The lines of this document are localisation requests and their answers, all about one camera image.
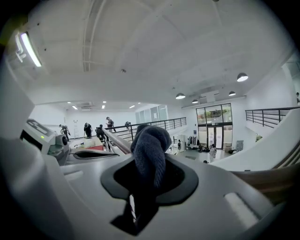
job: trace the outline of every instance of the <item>white ceiling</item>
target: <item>white ceiling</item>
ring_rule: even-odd
[[[42,67],[14,53],[9,61],[35,104],[105,98],[187,106],[213,90],[216,100],[231,90],[240,97],[293,49],[258,0],[50,0],[23,30]],[[249,79],[236,82],[240,72]],[[187,98],[175,100],[179,92]]]
[[[67,102],[55,103],[58,107],[69,110],[76,111],[72,106],[76,106],[78,111],[92,111],[92,112],[103,112],[103,111],[135,111],[136,109],[146,106],[147,104],[137,102],[92,102],[92,101],[75,101],[70,104]]]

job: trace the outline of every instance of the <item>white machine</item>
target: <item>white machine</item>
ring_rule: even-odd
[[[56,133],[33,119],[26,121],[21,139],[30,142],[41,150],[42,154],[54,156],[58,161],[64,161],[69,152],[67,138]]]

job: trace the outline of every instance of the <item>gray towel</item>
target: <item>gray towel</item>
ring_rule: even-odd
[[[130,150],[135,157],[139,185],[156,192],[160,189],[165,174],[165,151],[172,141],[169,133],[155,126],[138,126]]]

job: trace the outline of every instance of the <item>red mat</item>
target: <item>red mat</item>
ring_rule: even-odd
[[[87,149],[95,149],[95,150],[103,151],[103,146],[96,146],[96,147],[91,147],[91,148],[87,148]]]

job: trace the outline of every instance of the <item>fluorescent light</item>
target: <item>fluorescent light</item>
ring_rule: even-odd
[[[23,33],[21,35],[21,38],[22,38],[22,40],[24,42],[24,45],[25,45],[25,47],[27,49],[27,52],[29,53],[29,55],[30,55],[31,59],[33,60],[34,64],[37,67],[41,67],[42,64],[41,64],[41,62],[39,61],[38,57],[36,56],[36,54],[33,51],[33,48],[32,48],[32,45],[31,45],[31,43],[29,41],[29,37],[28,37],[27,33],[26,32]]]

